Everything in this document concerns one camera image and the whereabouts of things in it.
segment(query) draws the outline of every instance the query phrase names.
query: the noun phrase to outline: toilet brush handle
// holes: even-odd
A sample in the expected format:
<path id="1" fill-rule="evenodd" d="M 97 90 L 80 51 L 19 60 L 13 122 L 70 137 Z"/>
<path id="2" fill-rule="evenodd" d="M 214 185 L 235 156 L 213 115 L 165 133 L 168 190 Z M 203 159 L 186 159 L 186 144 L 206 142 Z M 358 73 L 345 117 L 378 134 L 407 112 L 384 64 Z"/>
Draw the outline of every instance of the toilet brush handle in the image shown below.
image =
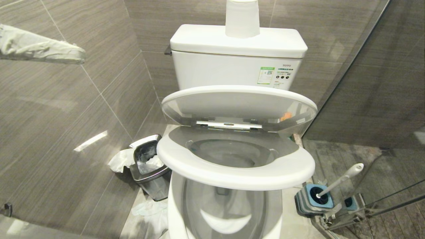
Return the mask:
<path id="1" fill-rule="evenodd" d="M 357 164 L 353 165 L 351 168 L 349 168 L 344 173 L 344 175 L 342 175 L 340 178 L 338 178 L 337 181 L 332 183 L 328 188 L 326 188 L 325 190 L 323 190 L 321 193 L 317 194 L 316 196 L 318 198 L 320 198 L 321 196 L 328 193 L 330 190 L 332 190 L 333 188 L 335 188 L 336 186 L 338 186 L 339 184 L 341 184 L 345 180 L 356 176 L 358 173 L 360 173 L 363 170 L 363 167 L 364 167 L 364 165 L 362 163 L 357 163 Z"/>

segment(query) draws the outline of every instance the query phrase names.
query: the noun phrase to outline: toilet lid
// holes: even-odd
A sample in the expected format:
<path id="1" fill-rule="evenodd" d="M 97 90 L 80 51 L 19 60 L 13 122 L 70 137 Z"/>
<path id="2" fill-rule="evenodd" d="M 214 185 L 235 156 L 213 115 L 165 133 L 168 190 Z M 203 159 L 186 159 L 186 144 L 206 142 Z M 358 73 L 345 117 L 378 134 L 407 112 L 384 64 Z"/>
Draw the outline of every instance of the toilet lid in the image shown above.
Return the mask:
<path id="1" fill-rule="evenodd" d="M 196 125 L 199 121 L 254 124 L 266 131 L 306 124 L 317 113 L 316 104 L 303 95 L 249 85 L 184 89 L 165 97 L 162 109 L 181 125 Z"/>

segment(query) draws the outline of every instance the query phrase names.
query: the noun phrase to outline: toilet paper roll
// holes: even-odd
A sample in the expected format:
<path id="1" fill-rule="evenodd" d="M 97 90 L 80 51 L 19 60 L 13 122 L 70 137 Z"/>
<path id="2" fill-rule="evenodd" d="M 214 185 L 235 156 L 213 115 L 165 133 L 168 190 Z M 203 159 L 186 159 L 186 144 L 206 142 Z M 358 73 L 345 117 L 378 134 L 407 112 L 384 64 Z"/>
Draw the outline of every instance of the toilet paper roll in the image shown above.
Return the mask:
<path id="1" fill-rule="evenodd" d="M 259 34 L 258 0 L 227 0 L 226 35 L 249 38 Z"/>

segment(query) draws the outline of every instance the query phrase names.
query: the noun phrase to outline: label sticker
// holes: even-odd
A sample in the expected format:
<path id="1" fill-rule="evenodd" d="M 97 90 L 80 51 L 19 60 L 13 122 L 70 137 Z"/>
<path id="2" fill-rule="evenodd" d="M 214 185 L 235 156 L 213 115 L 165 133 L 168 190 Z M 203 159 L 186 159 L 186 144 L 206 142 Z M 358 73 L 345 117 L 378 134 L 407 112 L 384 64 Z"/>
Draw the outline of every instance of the label sticker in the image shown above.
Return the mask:
<path id="1" fill-rule="evenodd" d="M 257 84 L 270 85 L 273 77 L 274 67 L 261 67 L 260 75 L 258 76 Z"/>
<path id="2" fill-rule="evenodd" d="M 292 82 L 291 68 L 278 68 L 276 69 L 276 77 L 273 78 L 273 88 L 285 89 L 288 84 Z"/>

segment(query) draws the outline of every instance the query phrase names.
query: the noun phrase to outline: toilet bowl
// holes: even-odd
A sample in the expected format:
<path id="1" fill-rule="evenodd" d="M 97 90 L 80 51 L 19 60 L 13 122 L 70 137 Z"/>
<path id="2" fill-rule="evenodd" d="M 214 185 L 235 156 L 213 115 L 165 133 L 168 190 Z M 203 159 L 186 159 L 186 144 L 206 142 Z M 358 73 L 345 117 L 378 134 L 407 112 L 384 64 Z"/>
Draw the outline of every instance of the toilet bowl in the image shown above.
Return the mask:
<path id="1" fill-rule="evenodd" d="M 171 239 L 278 239 L 282 216 L 280 190 L 233 190 L 172 175 Z"/>

